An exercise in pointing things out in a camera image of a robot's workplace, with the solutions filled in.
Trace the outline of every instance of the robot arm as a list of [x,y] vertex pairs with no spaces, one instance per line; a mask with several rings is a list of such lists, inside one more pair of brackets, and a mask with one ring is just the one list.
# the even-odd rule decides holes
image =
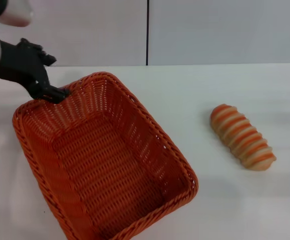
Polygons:
[[[26,0],[0,0],[0,23],[24,27],[31,17]],[[69,95],[69,91],[49,84],[44,66],[55,61],[56,58],[46,54],[42,46],[24,38],[17,45],[0,41],[0,79],[21,84],[34,99],[57,104]]]

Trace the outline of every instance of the toy bread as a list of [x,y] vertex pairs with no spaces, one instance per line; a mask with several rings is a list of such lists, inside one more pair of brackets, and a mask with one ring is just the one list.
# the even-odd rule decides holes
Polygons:
[[219,105],[212,111],[210,122],[221,141],[245,168],[264,171],[277,159],[267,140],[236,107]]

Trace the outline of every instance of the orange basket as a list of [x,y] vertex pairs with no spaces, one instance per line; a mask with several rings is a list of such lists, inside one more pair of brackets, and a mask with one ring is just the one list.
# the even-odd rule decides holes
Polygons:
[[130,239],[196,195],[194,171],[118,78],[66,87],[60,104],[20,106],[13,126],[69,240]]

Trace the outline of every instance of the wicker basket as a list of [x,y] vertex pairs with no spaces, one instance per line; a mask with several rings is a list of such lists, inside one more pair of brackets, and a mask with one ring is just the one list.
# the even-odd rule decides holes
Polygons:
[[196,195],[186,159],[115,76],[67,88],[60,104],[20,106],[13,126],[69,240],[130,239]]

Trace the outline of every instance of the basket bottom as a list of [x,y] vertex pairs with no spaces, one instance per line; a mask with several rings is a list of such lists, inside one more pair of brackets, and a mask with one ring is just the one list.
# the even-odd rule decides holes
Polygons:
[[57,194],[77,196],[76,202],[61,204],[82,239],[110,239],[164,203],[132,148],[102,115],[64,133],[53,149],[75,189]]

